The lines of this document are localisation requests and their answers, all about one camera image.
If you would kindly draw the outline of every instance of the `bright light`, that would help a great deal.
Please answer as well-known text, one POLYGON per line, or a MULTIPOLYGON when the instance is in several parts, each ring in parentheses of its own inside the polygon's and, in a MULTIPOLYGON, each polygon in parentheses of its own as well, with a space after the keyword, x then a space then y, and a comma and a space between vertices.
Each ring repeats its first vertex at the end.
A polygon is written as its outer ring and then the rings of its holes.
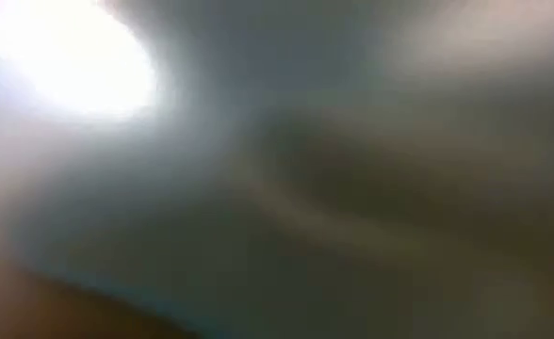
POLYGON ((128 28, 94 1, 0 3, 0 57, 43 101, 94 119, 123 119, 152 103, 148 57, 128 28))

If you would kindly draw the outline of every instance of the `white light spot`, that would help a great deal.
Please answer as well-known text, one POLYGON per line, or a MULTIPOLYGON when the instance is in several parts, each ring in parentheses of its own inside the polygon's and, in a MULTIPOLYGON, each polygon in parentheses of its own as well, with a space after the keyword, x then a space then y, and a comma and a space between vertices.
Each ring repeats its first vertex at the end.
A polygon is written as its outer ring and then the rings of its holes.
POLYGON ((4 0, 0 57, 40 98, 93 119, 153 103, 155 75, 128 28, 90 0, 4 0))

